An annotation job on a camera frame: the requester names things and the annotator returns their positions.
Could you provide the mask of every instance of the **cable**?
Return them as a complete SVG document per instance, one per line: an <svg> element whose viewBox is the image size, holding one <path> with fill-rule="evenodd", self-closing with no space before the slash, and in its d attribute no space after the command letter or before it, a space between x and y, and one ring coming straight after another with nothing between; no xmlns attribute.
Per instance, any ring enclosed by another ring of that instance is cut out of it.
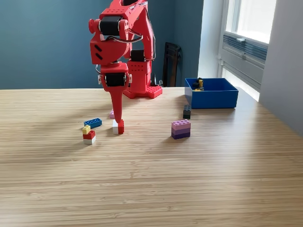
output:
<svg viewBox="0 0 303 227"><path fill-rule="evenodd" d="M141 35L140 33L137 33L135 31L133 31L132 29L129 29L129 32L132 33L132 34L135 34L135 35L139 36L139 38L132 39L132 40L125 40L125 39L119 39L117 37L114 37L114 36L110 35L110 36L108 36L106 38L106 40L114 39L114 40L116 40L118 42L121 42L121 43L132 44L132 43L136 43L136 42L138 42L138 41L140 41L140 40L143 39L143 35Z"/></svg>
<svg viewBox="0 0 303 227"><path fill-rule="evenodd" d="M154 54L155 54L155 57L152 58L152 59L147 59L147 60L150 60L150 61L153 61L156 59L156 37L155 37L155 33L153 32L153 27L152 27L152 23L151 23L151 19L150 19L150 15L148 14L148 11L147 11L147 8L145 8L146 10L146 14L147 14L147 18L148 18L148 22L150 23L150 26L151 26L151 30L152 30L152 36L153 36L153 46L154 46Z"/></svg>
<svg viewBox="0 0 303 227"><path fill-rule="evenodd" d="M148 2L145 1L145 2L143 2L143 3L139 3L139 4L136 4L136 5L143 6L143 5L147 5L147 4L148 4ZM157 55L156 55L156 37L155 37L155 33L153 32L152 23L151 23L151 19L150 19L150 16L149 16L149 14L148 14L147 8L145 8L145 10L146 10L148 22L150 23L151 30L152 30L152 36L153 36L153 49L154 49L153 52L154 52L154 56L155 56L155 57L153 57L153 58L151 58L151 59L146 59L146 60L148 60L148 61L153 61L153 60L156 59L156 56L157 56Z"/></svg>
<svg viewBox="0 0 303 227"><path fill-rule="evenodd" d="M96 71L101 75L101 72L98 71L98 65L96 65Z"/></svg>

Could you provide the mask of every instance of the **window frame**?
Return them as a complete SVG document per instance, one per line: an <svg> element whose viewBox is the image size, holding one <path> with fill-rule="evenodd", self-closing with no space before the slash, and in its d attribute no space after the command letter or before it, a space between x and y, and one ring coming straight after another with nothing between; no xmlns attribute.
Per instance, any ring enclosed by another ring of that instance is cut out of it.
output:
<svg viewBox="0 0 303 227"><path fill-rule="evenodd" d="M235 0L233 17L232 17L232 29L231 29L234 32L237 31L240 6L241 6L241 0ZM250 56L245 52L242 52L236 48L233 48L232 46L225 44L223 42L223 36L228 35L236 39L245 39L253 44L262 45L264 47L268 47L268 44L239 34L235 34L233 32L227 32L226 24L228 17L228 9L229 9L229 0L224 0L221 36L220 36L219 54L218 54L218 59L221 61L219 62L217 77L219 78L222 77L223 67L226 67L229 70L235 72L237 76L240 79L242 79L244 82L246 83L249 82L248 84L253 85L254 89L259 91L263 79L265 61L262 59L254 58L253 56Z"/></svg>

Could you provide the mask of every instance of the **red robotic arm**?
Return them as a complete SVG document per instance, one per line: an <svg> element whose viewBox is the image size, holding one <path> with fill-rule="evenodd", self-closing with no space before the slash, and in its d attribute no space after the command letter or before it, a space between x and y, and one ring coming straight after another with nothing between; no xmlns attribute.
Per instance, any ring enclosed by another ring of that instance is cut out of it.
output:
<svg viewBox="0 0 303 227"><path fill-rule="evenodd" d="M104 90L111 95L115 120L119 123L122 116L122 93L129 98L155 98L162 94L161 87L151 88L154 34L147 12L147 1L113 0L99 19L89 20L89 30L92 34L95 33L90 41L92 63L96 65ZM144 44L144 50L132 50L132 43L140 40ZM127 64L118 61L122 56L129 59Z"/></svg>

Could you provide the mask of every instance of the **purple lego brick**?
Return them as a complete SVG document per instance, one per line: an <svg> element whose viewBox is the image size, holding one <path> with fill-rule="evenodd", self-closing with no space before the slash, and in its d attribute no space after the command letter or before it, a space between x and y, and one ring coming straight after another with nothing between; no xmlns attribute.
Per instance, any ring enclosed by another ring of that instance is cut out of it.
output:
<svg viewBox="0 0 303 227"><path fill-rule="evenodd" d="M190 128L190 121L185 119L173 122L171 123L171 128L174 130L188 129Z"/></svg>
<svg viewBox="0 0 303 227"><path fill-rule="evenodd" d="M175 140L181 139L181 138L185 138L185 137L190 137L190 132L188 133L183 133L183 134L179 134L179 135L175 135L173 133L171 133L172 138L174 138Z"/></svg>
<svg viewBox="0 0 303 227"><path fill-rule="evenodd" d="M109 113L109 118L110 119L114 119L115 116L114 116L114 110L112 110L110 113Z"/></svg>
<svg viewBox="0 0 303 227"><path fill-rule="evenodd" d="M173 128L171 128L171 133L173 133L174 135L184 134L184 133L188 133L188 132L190 132L190 128L179 129L179 130L174 130Z"/></svg>

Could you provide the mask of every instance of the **black chair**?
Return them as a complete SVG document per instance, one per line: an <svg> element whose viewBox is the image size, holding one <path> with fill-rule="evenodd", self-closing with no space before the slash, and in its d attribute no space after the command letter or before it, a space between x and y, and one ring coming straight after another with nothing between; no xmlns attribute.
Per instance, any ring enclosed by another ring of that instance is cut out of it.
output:
<svg viewBox="0 0 303 227"><path fill-rule="evenodd" d="M165 43L165 52L164 52L164 63L163 63L163 87L175 87L176 80L177 80L177 67L178 62L181 60L181 47L172 44L172 43ZM168 67L169 62L172 62L171 68L171 75L168 84Z"/></svg>

